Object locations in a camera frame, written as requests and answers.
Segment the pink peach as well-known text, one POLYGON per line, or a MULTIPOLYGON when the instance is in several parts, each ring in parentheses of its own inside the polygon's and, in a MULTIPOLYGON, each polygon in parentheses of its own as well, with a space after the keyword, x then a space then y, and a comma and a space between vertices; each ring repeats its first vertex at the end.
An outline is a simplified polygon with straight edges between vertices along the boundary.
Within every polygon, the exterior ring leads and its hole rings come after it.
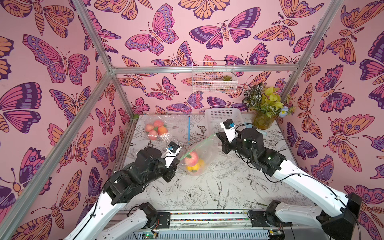
POLYGON ((158 136, 159 136, 159 134, 158 134, 158 132, 155 131, 155 130, 151 130, 151 131, 148 132, 148 138, 149 138, 150 140, 152 140, 152 141, 157 140, 157 139, 158 139, 158 136))
POLYGON ((162 126, 164 126, 164 122, 162 120, 154 121, 154 127, 155 128, 162 127, 162 126))
POLYGON ((151 124, 146 124, 145 125, 145 131, 147 132, 147 133, 149 133, 150 131, 152 131, 152 130, 154 130, 154 126, 153 125, 151 125, 151 124))
POLYGON ((194 167, 199 162, 199 156, 197 152, 192 151, 184 158, 184 161, 188 167, 194 167))

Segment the orange-red peach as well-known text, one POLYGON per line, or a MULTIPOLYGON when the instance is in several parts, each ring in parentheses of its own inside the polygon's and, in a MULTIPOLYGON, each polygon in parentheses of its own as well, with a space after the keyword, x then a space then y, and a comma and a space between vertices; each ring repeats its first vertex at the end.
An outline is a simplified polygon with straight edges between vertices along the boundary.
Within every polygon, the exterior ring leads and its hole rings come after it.
POLYGON ((168 133, 168 129, 165 126, 158 127, 157 132, 160 136, 168 133))

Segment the clear blue-zipper zip-top bag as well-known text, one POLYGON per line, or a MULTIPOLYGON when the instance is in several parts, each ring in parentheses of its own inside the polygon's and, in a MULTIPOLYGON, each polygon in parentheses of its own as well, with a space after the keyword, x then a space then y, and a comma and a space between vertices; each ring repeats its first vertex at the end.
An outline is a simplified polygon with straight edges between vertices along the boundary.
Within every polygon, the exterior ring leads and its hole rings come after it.
POLYGON ((186 142, 189 134, 189 118, 184 115, 145 116, 144 132, 152 141, 186 142))

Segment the clear green-zipper zip-top bag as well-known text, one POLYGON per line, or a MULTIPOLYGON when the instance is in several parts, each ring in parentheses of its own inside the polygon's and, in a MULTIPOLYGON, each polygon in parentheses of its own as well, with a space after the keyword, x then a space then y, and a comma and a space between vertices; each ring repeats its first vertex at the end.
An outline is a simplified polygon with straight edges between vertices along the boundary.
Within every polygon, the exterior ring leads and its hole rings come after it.
POLYGON ((203 141, 194 144, 189 150, 182 155, 180 164, 178 165, 178 170, 187 173, 190 176, 199 176, 204 173, 208 166, 217 158, 219 152, 219 138, 216 134, 209 136, 203 141), (197 152, 199 159, 205 161, 205 167, 202 170, 199 170, 196 173, 192 173, 187 170, 187 165, 185 164, 184 158, 192 151, 197 152))

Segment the yellow peach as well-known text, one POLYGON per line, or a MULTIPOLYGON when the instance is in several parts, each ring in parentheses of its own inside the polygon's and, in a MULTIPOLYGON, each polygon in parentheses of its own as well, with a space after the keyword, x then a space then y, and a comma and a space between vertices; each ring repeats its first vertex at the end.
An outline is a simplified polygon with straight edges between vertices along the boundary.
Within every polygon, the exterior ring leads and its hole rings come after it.
POLYGON ((205 161, 203 161, 202 159, 199 159, 198 162, 194 166, 192 166, 192 167, 187 166, 187 170, 192 172, 192 173, 196 173, 199 170, 202 170, 204 167, 205 167, 205 161))

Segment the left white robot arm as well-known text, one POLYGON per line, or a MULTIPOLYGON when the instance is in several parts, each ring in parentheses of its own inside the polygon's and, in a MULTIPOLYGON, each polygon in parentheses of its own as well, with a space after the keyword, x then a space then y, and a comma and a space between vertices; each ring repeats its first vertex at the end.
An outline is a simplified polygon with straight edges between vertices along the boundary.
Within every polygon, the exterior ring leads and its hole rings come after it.
POLYGON ((156 148, 140 150, 133 163, 111 175, 95 205, 66 239, 90 240, 134 196, 142 193, 149 183, 159 178, 169 182, 180 162, 176 159, 180 151, 181 147, 174 142, 166 147, 165 153, 156 148))

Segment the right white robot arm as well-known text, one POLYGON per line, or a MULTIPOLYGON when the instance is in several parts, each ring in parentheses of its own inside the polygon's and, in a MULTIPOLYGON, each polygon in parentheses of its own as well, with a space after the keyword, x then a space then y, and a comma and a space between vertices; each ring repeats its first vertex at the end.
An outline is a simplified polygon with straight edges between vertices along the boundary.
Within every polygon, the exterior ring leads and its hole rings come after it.
POLYGON ((263 135, 255 128, 238 131, 231 120, 221 123, 217 133, 225 154, 235 152, 251 169, 263 173, 267 180, 285 183, 313 201, 315 207, 294 206, 272 201, 264 211, 264 220, 271 227, 297 223, 323 230, 334 240, 352 239, 362 199, 357 194, 337 191, 306 174, 279 152, 264 146, 263 135))

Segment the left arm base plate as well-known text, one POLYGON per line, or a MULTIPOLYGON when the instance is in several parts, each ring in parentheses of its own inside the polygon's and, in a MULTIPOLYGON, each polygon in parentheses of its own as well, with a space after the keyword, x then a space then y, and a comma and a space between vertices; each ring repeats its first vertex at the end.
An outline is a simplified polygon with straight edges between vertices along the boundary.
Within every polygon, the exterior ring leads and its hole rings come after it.
POLYGON ((170 212, 159 212, 157 215, 151 216, 145 228, 147 229, 169 229, 171 224, 171 213, 170 212))

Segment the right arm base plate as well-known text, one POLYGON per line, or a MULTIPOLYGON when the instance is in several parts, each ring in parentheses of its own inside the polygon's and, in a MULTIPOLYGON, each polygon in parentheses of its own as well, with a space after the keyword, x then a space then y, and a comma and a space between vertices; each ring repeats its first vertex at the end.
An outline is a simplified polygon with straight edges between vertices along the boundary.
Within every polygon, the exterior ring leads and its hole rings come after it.
POLYGON ((275 214, 262 210, 249 210, 248 218, 251 220, 252 227, 292 227, 291 222, 282 222, 275 214))

